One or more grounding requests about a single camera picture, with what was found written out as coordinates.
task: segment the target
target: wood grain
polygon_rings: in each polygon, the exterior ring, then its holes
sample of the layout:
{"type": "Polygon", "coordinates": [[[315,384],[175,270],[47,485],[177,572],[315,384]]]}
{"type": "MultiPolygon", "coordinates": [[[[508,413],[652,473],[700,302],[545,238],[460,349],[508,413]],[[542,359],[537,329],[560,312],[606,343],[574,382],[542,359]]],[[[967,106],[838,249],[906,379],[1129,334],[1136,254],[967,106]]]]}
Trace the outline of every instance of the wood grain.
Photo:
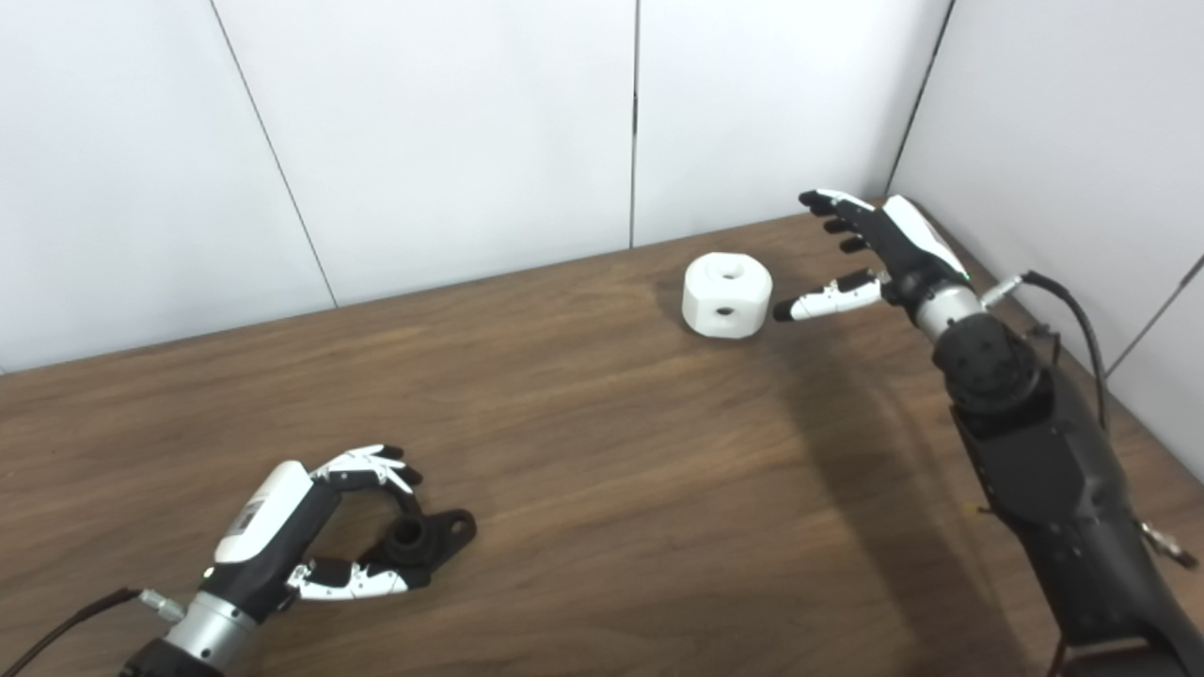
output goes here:
{"type": "MultiPolygon", "coordinates": [[[[966,510],[922,336],[885,306],[692,335],[681,275],[710,251],[762,260],[778,298],[869,263],[790,218],[4,376],[2,661],[117,587],[188,599],[277,463],[383,441],[477,541],[427,589],[294,606],[232,673],[1039,673],[1054,624],[966,510]]],[[[1204,546],[1204,491],[1115,424],[1141,512],[1204,546]]],[[[386,507],[344,502],[315,549],[354,554],[386,507]]],[[[1163,569],[1204,622],[1204,583],[1163,569]]],[[[114,675],[161,631],[118,608],[28,673],[114,675]]]]}

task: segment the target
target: label sticker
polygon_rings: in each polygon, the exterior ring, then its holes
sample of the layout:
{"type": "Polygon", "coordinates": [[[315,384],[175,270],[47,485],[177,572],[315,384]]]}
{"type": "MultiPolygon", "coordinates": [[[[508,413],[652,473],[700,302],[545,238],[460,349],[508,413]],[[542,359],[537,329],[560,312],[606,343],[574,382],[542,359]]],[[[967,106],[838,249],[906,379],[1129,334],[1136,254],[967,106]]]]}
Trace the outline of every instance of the label sticker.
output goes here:
{"type": "Polygon", "coordinates": [[[249,504],[242,506],[242,512],[238,513],[238,517],[234,518],[234,524],[230,525],[230,529],[225,532],[225,535],[237,536],[246,531],[247,526],[250,526],[250,520],[255,519],[255,513],[264,506],[265,500],[267,499],[259,499],[258,501],[250,501],[249,504]]]}

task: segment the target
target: robotic hand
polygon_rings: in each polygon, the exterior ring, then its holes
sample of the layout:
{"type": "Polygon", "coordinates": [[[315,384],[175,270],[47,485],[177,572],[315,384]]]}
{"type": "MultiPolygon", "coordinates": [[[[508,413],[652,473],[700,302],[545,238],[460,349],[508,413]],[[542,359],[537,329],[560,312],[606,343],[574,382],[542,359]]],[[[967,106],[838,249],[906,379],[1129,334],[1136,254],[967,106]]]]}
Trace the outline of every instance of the robotic hand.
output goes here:
{"type": "Polygon", "coordinates": [[[836,217],[824,224],[828,232],[852,234],[843,251],[868,248],[885,270],[834,279],[778,304],[774,317],[801,320],[885,300],[932,341],[991,512],[1023,546],[1062,631],[1056,663],[1067,646],[1090,649],[1062,673],[1204,677],[1204,637],[1145,544],[1185,566],[1194,559],[1134,516],[1104,418],[1097,424],[1066,376],[987,312],[1020,282],[1050,281],[1027,273],[979,299],[966,267],[905,198],[875,208],[811,190],[799,201],[836,217]],[[1116,648],[1133,640],[1141,646],[1116,648]]]}
{"type": "Polygon", "coordinates": [[[477,526],[462,510],[424,514],[413,489],[423,476],[401,454],[373,445],[313,472],[295,460],[276,466],[218,543],[187,612],[165,637],[135,654],[122,677],[220,677],[250,632],[295,600],[352,600],[429,585],[477,526]],[[401,508],[384,537],[355,561],[303,560],[342,494],[371,488],[383,488],[401,508]]]}

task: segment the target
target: panel seam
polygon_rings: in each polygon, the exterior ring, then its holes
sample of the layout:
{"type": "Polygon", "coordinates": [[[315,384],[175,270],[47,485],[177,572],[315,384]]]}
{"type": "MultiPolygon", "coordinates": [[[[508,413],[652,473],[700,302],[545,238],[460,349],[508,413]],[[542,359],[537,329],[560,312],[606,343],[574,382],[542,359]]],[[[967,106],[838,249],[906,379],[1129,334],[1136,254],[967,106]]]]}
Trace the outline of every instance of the panel seam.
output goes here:
{"type": "Polygon", "coordinates": [[[1192,279],[1194,279],[1196,276],[1199,275],[1200,269],[1204,269],[1204,254],[1200,254],[1200,258],[1192,265],[1191,269],[1187,270],[1187,275],[1185,275],[1184,278],[1179,281],[1179,285],[1176,285],[1175,290],[1170,293],[1170,296],[1165,301],[1163,301],[1161,306],[1158,306],[1158,310],[1155,311],[1153,317],[1151,317],[1150,320],[1145,323],[1145,326],[1141,328],[1141,331],[1138,331],[1137,336],[1134,336],[1133,340],[1129,341],[1128,346],[1125,346],[1125,349],[1121,351],[1121,354],[1116,358],[1115,361],[1112,361],[1112,366],[1108,367],[1108,370],[1104,372],[1105,376],[1111,376],[1112,372],[1116,371],[1116,367],[1119,367],[1121,363],[1125,361],[1125,358],[1127,358],[1129,353],[1132,353],[1133,349],[1137,348],[1138,343],[1140,343],[1141,340],[1145,338],[1145,335],[1149,334],[1151,329],[1153,329],[1153,325],[1158,324],[1158,320],[1162,319],[1162,316],[1165,314],[1165,312],[1170,308],[1170,306],[1175,302],[1175,299],[1178,299],[1179,295],[1184,293],[1184,289],[1187,289],[1187,285],[1192,283],[1192,279]]]}
{"type": "Polygon", "coordinates": [[[954,5],[957,0],[949,0],[945,8],[945,18],[940,22],[940,33],[937,34],[937,43],[932,46],[932,57],[928,58],[928,67],[923,71],[923,80],[920,81],[920,90],[915,95],[915,105],[911,106],[911,114],[908,116],[907,128],[903,129],[903,139],[899,140],[899,149],[895,153],[895,163],[891,164],[891,173],[886,177],[886,194],[891,194],[891,186],[895,183],[895,172],[899,169],[903,159],[903,151],[907,148],[908,139],[911,136],[911,126],[915,124],[915,116],[920,111],[920,102],[923,101],[923,93],[928,89],[928,78],[932,76],[932,66],[937,63],[937,53],[940,52],[940,43],[945,40],[945,29],[949,28],[949,18],[954,16],[954,5]]]}
{"type": "Polygon", "coordinates": [[[636,0],[636,46],[631,73],[631,186],[627,190],[627,248],[636,248],[636,151],[639,135],[639,10],[636,0]]]}
{"type": "Polygon", "coordinates": [[[234,51],[234,43],[230,41],[230,34],[226,33],[225,23],[222,22],[222,13],[218,12],[218,6],[214,0],[209,0],[209,7],[213,10],[213,17],[218,22],[218,28],[222,30],[222,37],[225,40],[226,49],[230,51],[230,58],[234,60],[234,67],[238,71],[238,80],[242,81],[242,88],[247,93],[247,99],[250,101],[250,110],[255,112],[255,120],[259,122],[259,130],[264,134],[264,141],[267,142],[267,149],[272,153],[272,161],[276,163],[276,171],[281,175],[281,182],[284,184],[284,192],[289,195],[289,202],[293,205],[293,212],[297,216],[297,223],[301,224],[301,231],[305,232],[305,240],[309,245],[309,253],[313,254],[314,263],[318,264],[318,272],[321,275],[321,281],[326,285],[326,293],[330,294],[330,302],[338,307],[338,299],[335,298],[335,289],[330,285],[330,277],[326,276],[326,269],[321,265],[321,257],[318,255],[318,248],[313,243],[313,236],[309,235],[309,226],[305,222],[305,217],[301,216],[301,207],[297,205],[296,195],[293,194],[293,186],[289,183],[289,177],[284,173],[284,166],[281,164],[281,157],[276,152],[276,145],[272,143],[272,137],[267,134],[267,125],[264,124],[264,116],[259,112],[259,105],[255,102],[254,94],[250,93],[250,83],[247,82],[247,73],[242,70],[242,63],[238,61],[238,54],[234,51]]]}

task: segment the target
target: electrical wire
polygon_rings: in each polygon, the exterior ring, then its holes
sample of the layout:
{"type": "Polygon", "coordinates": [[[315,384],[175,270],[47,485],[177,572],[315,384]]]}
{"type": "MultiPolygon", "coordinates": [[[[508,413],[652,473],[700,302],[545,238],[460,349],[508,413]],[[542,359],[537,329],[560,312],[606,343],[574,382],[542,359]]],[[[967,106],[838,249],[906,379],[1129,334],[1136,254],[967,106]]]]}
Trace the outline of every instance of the electrical wire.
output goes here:
{"type": "Polygon", "coordinates": [[[39,640],[37,643],[30,647],[30,649],[25,652],[20,658],[18,658],[16,663],[8,666],[8,670],[5,670],[4,675],[0,675],[0,677],[13,677],[13,675],[20,672],[23,667],[25,667],[26,665],[29,665],[31,660],[37,658],[37,654],[42,653],[42,649],[51,646],[51,643],[54,642],[54,640],[61,637],[71,628],[75,628],[79,623],[88,620],[89,618],[96,616],[102,611],[113,608],[119,604],[128,602],[137,597],[140,594],[142,594],[142,590],[131,590],[129,588],[122,588],[120,590],[110,593],[104,597],[100,597],[99,600],[92,602],[90,605],[81,608],[79,611],[75,612],[75,614],[71,616],[71,618],[64,620],[61,625],[59,625],[54,630],[51,630],[45,637],[39,640]]]}
{"type": "Polygon", "coordinates": [[[1045,672],[1045,677],[1057,677],[1062,672],[1062,666],[1066,664],[1066,636],[1058,637],[1057,648],[1054,649],[1054,658],[1050,659],[1050,669],[1045,672]]]}
{"type": "Polygon", "coordinates": [[[1079,320],[1079,326],[1082,328],[1082,335],[1087,340],[1087,355],[1091,359],[1091,371],[1096,377],[1096,411],[1099,417],[1099,428],[1108,432],[1108,373],[1104,371],[1104,358],[1099,354],[1099,340],[1096,338],[1096,330],[1091,326],[1091,319],[1087,318],[1087,312],[1082,310],[1079,301],[1070,295],[1070,292],[1062,287],[1062,284],[1056,281],[1045,277],[1037,271],[1028,271],[1020,276],[1020,279],[1025,284],[1031,284],[1038,287],[1057,296],[1063,304],[1066,304],[1070,312],[1074,313],[1074,318],[1079,320]]]}

